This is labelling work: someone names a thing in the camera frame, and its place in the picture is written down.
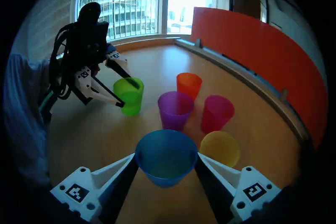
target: green cup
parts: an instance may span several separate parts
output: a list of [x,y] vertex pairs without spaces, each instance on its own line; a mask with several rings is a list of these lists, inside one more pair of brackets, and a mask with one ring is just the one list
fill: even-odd
[[[132,79],[139,84],[136,89],[127,79]],[[113,92],[125,103],[121,111],[125,116],[136,116],[141,109],[142,94],[144,93],[144,83],[138,78],[123,78],[113,85]]]

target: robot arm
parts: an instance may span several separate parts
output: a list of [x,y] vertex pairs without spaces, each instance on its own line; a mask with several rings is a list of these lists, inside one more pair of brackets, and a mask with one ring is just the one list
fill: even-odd
[[[51,190],[91,223],[114,223],[138,170],[134,153],[97,171],[79,167]],[[240,223],[280,192],[251,166],[237,171],[198,153],[195,166],[218,223]]]
[[[124,102],[92,75],[90,68],[105,61],[105,66],[114,70],[136,89],[139,85],[132,79],[127,68],[127,59],[114,46],[106,42],[108,22],[98,22],[100,5],[88,3],[80,11],[78,21],[60,29],[55,38],[50,57],[50,88],[39,105],[45,121],[50,121],[50,109],[57,99],[66,100],[73,92],[85,105],[98,99],[123,107]],[[56,54],[64,45],[61,61]]]

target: orange cup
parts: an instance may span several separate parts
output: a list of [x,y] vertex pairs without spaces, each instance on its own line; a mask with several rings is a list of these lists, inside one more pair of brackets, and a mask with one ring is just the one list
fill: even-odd
[[194,101],[200,91],[202,79],[195,74],[181,73],[176,77],[177,91],[190,96]]

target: plastic cup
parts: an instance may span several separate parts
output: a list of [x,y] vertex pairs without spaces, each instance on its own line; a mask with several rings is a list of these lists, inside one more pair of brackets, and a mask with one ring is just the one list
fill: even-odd
[[[132,79],[139,84],[139,89],[135,88],[127,79]],[[135,116],[140,112],[144,83],[138,78],[123,78],[113,85],[113,92],[125,103],[121,111],[126,116]]]
[[171,91],[160,96],[157,104],[160,109],[162,128],[181,131],[190,116],[194,101],[186,94]]
[[240,158],[240,149],[237,141],[227,132],[213,131],[207,134],[199,152],[226,166],[233,167]]
[[234,106],[228,99],[211,95],[205,100],[201,129],[204,133],[218,131],[234,116]]
[[185,134],[175,130],[158,130],[145,135],[135,150],[140,169],[155,185],[176,185],[195,166],[197,148]]
[[195,74],[182,73],[176,77],[177,91],[189,95],[195,101],[202,85],[202,79]]

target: purple cup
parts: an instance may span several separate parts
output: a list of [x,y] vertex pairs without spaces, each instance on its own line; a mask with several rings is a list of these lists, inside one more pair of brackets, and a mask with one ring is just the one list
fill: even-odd
[[194,109],[194,101],[188,95],[171,91],[160,96],[157,104],[160,109],[162,128],[182,131],[186,120]]

